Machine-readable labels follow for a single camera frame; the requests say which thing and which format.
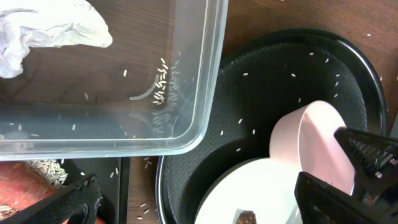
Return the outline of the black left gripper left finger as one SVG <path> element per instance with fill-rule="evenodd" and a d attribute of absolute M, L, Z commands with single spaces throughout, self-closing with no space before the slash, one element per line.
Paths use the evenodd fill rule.
<path fill-rule="evenodd" d="M 3 220 L 2 224 L 95 224 L 102 199 L 98 178 L 83 176 L 57 193 Z"/>

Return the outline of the rice and nutshell pile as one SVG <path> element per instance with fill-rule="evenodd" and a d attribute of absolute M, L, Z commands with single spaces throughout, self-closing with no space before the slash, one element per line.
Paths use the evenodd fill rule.
<path fill-rule="evenodd" d="M 65 187 L 68 177 L 68 172 L 62 167 L 64 162 L 64 159 L 23 161 L 29 170 L 44 178 L 50 186 L 58 190 Z"/>

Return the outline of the white plate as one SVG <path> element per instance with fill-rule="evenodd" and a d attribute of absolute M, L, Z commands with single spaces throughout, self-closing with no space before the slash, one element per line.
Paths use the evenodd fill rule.
<path fill-rule="evenodd" d="M 295 199 L 298 171 L 270 158 L 250 159 L 221 175 L 208 189 L 195 224 L 237 223 L 254 214 L 258 224 L 302 223 Z"/>

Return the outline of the brown food scrap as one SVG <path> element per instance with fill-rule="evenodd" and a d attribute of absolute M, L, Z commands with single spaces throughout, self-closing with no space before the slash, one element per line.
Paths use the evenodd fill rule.
<path fill-rule="evenodd" d="M 236 224 L 257 224 L 255 213 L 253 211 L 242 212 L 239 215 Z"/>

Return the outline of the round black tray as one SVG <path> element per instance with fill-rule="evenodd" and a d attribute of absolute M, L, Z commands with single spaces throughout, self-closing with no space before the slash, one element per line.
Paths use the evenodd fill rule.
<path fill-rule="evenodd" d="M 268 157 L 276 122 L 317 100 L 333 105 L 349 128 L 388 134 L 386 100 L 374 67 L 336 34 L 282 30 L 225 57 L 205 137 L 191 151 L 159 161 L 160 222 L 193 223 L 220 175 L 240 162 Z"/>

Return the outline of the black rectangular tray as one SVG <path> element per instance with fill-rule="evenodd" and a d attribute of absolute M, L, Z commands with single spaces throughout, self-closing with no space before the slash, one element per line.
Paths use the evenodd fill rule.
<path fill-rule="evenodd" d="M 129 157 L 64 159 L 60 167 L 68 174 L 68 185 L 85 174 L 96 174 L 103 198 L 98 215 L 106 223 L 127 223 L 131 159 Z"/>

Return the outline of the orange carrot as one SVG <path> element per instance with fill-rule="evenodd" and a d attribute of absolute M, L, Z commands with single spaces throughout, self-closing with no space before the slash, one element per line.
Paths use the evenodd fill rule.
<path fill-rule="evenodd" d="M 1 204 L 20 212 L 58 191 L 23 163 L 1 162 Z M 95 223 L 104 221 L 96 214 Z"/>

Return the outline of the white tissue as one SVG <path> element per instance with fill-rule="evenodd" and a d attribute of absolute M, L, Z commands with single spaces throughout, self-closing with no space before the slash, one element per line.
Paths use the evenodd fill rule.
<path fill-rule="evenodd" d="M 86 0 L 1 0 L 1 77 L 22 74 L 30 49 L 113 42 L 100 13 Z"/>

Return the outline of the clear plastic bin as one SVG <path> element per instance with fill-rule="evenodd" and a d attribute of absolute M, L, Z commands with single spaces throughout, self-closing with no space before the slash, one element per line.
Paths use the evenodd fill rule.
<path fill-rule="evenodd" d="M 227 1 L 93 1 L 107 48 L 32 49 L 1 80 L 1 159 L 161 156 L 208 127 Z"/>

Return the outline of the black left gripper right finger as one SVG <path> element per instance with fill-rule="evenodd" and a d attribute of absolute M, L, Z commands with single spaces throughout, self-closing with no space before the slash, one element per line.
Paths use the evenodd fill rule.
<path fill-rule="evenodd" d="M 300 172 L 295 198 L 303 224 L 397 224 L 397 140 L 348 128 L 334 137 L 354 167 L 353 194 Z"/>

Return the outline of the pink bowl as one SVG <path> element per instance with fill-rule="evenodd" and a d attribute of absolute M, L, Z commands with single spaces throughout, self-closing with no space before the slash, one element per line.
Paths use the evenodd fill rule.
<path fill-rule="evenodd" d="M 274 126 L 270 158 L 291 164 L 351 195 L 355 170 L 334 137 L 345 122 L 325 101 L 314 101 L 283 117 Z"/>

